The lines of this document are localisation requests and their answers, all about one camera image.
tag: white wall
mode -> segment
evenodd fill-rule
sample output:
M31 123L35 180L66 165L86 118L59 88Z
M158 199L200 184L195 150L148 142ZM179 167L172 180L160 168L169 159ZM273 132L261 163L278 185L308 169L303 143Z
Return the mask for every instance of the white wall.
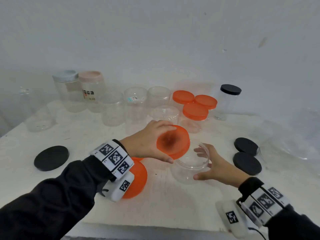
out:
M231 83L238 111L288 120L320 109L319 10L320 0L0 0L0 93L56 94L51 72L94 69L124 87L214 94Z

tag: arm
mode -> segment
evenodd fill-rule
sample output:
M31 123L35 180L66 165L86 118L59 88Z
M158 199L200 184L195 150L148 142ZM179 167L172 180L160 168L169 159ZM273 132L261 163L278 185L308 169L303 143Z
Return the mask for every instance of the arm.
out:
M173 163L158 151L157 138L176 128L168 121L151 121L145 129L116 141L131 157L153 157ZM73 161L57 178L40 182L0 209L0 239L61 239L94 206L97 185L113 177L94 156Z
M195 180L214 179L238 188L242 194L242 202L264 183L256 177L238 169L223 159L214 146L206 144L210 152L211 169L194 175ZM275 239L320 239L320 227L305 215L299 215L291 205L282 209L266 224L270 240Z

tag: wrist strap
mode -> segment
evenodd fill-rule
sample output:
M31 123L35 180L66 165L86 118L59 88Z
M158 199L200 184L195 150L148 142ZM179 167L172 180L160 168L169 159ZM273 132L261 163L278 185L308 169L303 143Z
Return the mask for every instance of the wrist strap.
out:
M106 166L106 168L120 179L134 165L128 153L115 141L111 140L90 152Z
M241 200L238 199L237 204L259 228L290 204L287 197L269 184L260 186L244 202Z

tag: hand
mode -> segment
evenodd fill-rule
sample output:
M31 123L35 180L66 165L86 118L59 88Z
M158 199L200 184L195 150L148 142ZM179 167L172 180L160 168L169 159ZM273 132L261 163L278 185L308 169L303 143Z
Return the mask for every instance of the hand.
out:
M193 176L194 180L213 179L239 188L239 186L250 177L250 175L246 174L221 157L213 145L204 145L207 147L210 153L210 161L212 163L208 164L208 167L211 169L206 172L195 174ZM198 157L204 156L204 150L202 148L196 148L194 151L197 152Z
M170 121L152 120L143 130L122 139L120 142L130 157L152 157L172 164L174 160L157 149L158 137L163 133L177 129L171 125L173 125L173 123Z

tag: black jacket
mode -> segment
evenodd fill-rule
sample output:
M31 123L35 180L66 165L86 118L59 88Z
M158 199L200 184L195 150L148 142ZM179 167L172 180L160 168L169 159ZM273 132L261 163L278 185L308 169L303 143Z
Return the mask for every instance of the black jacket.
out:
M109 177L108 169L94 156L69 163L60 176L40 182L0 209L0 239L61 239L93 208L97 186ZM239 191L246 198L262 184L251 177ZM267 227L270 240L320 239L320 228L290 205Z

